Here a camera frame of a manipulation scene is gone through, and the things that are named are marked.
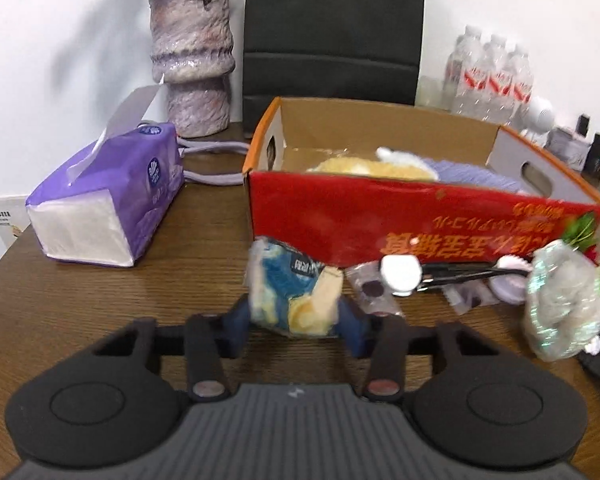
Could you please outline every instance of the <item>tissue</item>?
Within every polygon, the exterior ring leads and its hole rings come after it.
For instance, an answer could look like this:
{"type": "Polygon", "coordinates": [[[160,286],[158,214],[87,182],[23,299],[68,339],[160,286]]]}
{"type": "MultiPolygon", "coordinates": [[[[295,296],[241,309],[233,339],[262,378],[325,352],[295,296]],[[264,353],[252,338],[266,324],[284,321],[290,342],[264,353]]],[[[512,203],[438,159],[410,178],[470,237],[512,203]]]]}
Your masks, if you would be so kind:
{"type": "Polygon", "coordinates": [[[171,123],[138,126],[160,85],[134,91],[102,136],[49,175],[27,212],[46,256],[131,267],[184,181],[171,123]]]}

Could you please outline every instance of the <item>white wall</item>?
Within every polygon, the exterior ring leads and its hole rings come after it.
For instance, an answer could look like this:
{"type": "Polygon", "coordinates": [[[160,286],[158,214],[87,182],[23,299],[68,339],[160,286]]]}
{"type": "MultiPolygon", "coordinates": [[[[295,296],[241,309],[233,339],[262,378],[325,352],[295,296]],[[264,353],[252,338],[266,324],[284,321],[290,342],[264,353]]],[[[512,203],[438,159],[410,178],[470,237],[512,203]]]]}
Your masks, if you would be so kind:
{"type": "MultiPolygon", "coordinates": [[[[244,0],[232,0],[234,120],[243,17],[244,0]]],[[[148,19],[147,0],[0,0],[0,195],[31,192],[151,82],[148,19]]],[[[600,0],[426,0],[422,79],[442,76],[466,23],[523,41],[535,92],[564,123],[586,112],[600,130],[600,0]]]]}

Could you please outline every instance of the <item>black bottle cap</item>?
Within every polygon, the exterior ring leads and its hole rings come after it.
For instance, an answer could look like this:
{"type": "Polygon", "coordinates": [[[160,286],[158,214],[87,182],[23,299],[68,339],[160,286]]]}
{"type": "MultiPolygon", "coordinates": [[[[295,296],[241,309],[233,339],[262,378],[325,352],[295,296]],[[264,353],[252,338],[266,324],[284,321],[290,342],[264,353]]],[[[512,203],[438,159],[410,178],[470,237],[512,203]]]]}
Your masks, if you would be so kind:
{"type": "Polygon", "coordinates": [[[583,136],[587,136],[587,132],[589,131],[589,116],[582,114],[578,117],[578,123],[576,124],[576,132],[583,136]]]}

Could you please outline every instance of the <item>green object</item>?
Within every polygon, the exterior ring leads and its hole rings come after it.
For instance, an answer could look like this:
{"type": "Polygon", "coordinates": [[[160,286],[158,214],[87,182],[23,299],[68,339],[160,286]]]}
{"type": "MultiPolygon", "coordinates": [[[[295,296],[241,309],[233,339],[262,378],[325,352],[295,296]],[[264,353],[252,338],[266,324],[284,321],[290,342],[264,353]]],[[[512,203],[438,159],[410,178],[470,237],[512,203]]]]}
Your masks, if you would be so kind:
{"type": "Polygon", "coordinates": [[[596,233],[596,216],[585,213],[567,225],[562,233],[562,240],[577,250],[584,252],[598,243],[596,233]]]}

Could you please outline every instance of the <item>blue and yellow package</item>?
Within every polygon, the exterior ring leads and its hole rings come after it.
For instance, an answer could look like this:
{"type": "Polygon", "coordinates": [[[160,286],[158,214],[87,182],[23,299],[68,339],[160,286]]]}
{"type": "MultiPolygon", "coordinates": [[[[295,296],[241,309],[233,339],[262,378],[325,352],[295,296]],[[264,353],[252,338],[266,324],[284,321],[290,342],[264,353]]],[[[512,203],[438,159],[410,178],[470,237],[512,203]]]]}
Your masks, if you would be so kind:
{"type": "Polygon", "coordinates": [[[293,336],[334,335],[344,276],[271,238],[251,246],[246,281],[251,320],[293,336]]]}

